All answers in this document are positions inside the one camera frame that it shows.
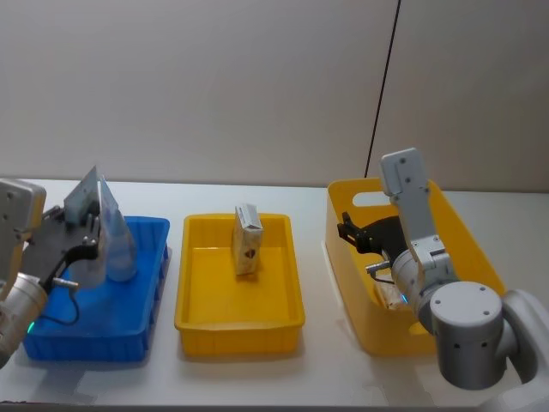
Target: black cable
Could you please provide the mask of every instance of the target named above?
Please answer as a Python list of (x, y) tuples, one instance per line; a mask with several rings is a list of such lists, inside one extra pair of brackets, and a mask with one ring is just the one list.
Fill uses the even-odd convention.
[(388, 283), (389, 285), (394, 285), (395, 284), (393, 281), (386, 281), (385, 279), (379, 279), (378, 277), (376, 277), (375, 273), (370, 273), (370, 277), (376, 282)]
[(391, 52), (393, 51), (393, 41), (395, 40), (396, 22), (398, 21), (398, 14), (401, 11), (401, 0), (398, 0), (396, 4), (395, 21), (393, 22), (393, 33), (391, 33), (391, 41), (389, 42), (389, 52), (387, 53), (387, 60), (385, 61), (385, 71), (383, 72), (383, 80), (381, 82), (381, 90), (379, 91), (379, 100), (377, 101), (376, 119), (374, 120), (374, 129), (371, 131), (370, 148), (368, 149), (368, 160), (366, 161), (366, 170), (364, 177), (368, 177), (368, 168), (370, 167), (371, 151), (374, 149), (374, 137), (376, 136), (377, 120), (379, 119), (379, 111), (381, 110), (381, 100), (383, 98), (383, 91), (385, 90), (385, 80), (387, 80), (387, 71), (389, 70), (389, 60), (391, 59)]
[(76, 322), (78, 322), (78, 319), (80, 318), (80, 307), (78, 306), (78, 302), (76, 301), (75, 294), (76, 294), (76, 290), (73, 289), (73, 290), (69, 291), (70, 301), (72, 302), (72, 304), (75, 307), (75, 318), (74, 319), (72, 319), (72, 320), (63, 320), (63, 319), (52, 318), (51, 316), (47, 316), (47, 315), (40, 315), (39, 318), (46, 319), (46, 320), (51, 320), (52, 322), (55, 322), (56, 324), (62, 324), (64, 326), (71, 326), (72, 324), (75, 324)]

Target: gray wall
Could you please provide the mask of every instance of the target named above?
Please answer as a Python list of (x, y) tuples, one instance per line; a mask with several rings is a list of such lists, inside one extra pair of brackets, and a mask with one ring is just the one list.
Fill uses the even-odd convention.
[[(396, 0), (3, 0), (0, 175), (364, 176)], [(549, 3), (403, 0), (373, 144), (549, 191)]]
[(403, 1), (374, 139), (442, 186), (549, 191), (549, 2)]
[(396, 1), (3, 0), (0, 174), (364, 174)]

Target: white table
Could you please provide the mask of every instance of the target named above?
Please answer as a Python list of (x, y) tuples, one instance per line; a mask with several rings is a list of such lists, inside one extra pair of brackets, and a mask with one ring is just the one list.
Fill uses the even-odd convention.
[[(47, 205), (74, 181), (35, 180)], [(139, 365), (36, 362), (20, 348), (0, 371), (0, 400), (104, 405), (476, 405), (518, 385), (512, 368), (485, 391), (463, 391), (440, 376), (434, 357), (376, 359), (347, 322), (323, 249), (322, 188), (111, 183), (125, 215), (168, 219), (173, 250), (152, 348)], [(549, 195), (449, 192), (509, 288), (549, 306)], [(235, 203), (289, 215), (306, 322), (297, 354), (274, 358), (185, 359), (173, 327), (183, 219), (232, 212)]]

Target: yellow plastic tray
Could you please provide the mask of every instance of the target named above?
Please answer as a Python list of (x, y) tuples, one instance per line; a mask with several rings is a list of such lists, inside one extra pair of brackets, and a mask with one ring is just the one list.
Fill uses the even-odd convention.
[(184, 221), (175, 327), (187, 355), (273, 354), (297, 348), (305, 312), (290, 219), (260, 214), (255, 273), (237, 276), (234, 214)]
[[(471, 233), (437, 185), (430, 181), (429, 188), (429, 203), (435, 225), (452, 257), (459, 278), (463, 281), (484, 283), (498, 294), (503, 294), (503, 283)], [(353, 246), (338, 236), (337, 223), (341, 222), (341, 214), (345, 211), (359, 227), (384, 217), (398, 215), (393, 205), (357, 207), (353, 204), (355, 195), (377, 191), (382, 191), (379, 179), (342, 180), (328, 187), (326, 248), (341, 297), (357, 338), (368, 353), (432, 354), (436, 350), (434, 339), (416, 321), (412, 311), (388, 310), (377, 297), (374, 281), (366, 274), (365, 266), (381, 262), (382, 257), (375, 253), (360, 255)]]

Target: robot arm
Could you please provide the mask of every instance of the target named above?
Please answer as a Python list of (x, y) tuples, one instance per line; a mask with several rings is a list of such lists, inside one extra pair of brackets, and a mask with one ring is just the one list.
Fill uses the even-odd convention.
[(59, 277), (64, 269), (98, 255), (96, 202), (89, 202), (76, 222), (68, 222), (66, 209), (59, 207), (42, 215), (44, 202), (44, 188), (0, 179), (0, 367), (44, 310), (51, 289), (78, 288)]
[[(492, 386), (510, 358), (524, 385), (492, 399), (482, 410), (549, 406), (549, 312), (526, 292), (510, 291), (501, 299), (486, 285), (459, 282), (431, 216), (418, 150), (385, 155), (381, 169), (383, 191), (398, 208), (401, 231), (382, 221), (358, 228), (344, 214), (338, 225), (340, 236), (347, 241), (351, 237), (358, 252), (377, 253), (385, 251), (388, 237), (400, 237), (392, 242), (404, 243), (405, 250), (366, 270), (375, 279), (376, 270), (391, 268), (391, 277), (413, 313), (435, 336), (439, 369), (451, 384), (464, 389)], [(384, 235), (372, 238), (372, 226)], [(377, 249), (360, 251), (358, 239), (363, 238), (370, 244), (378, 241)]]

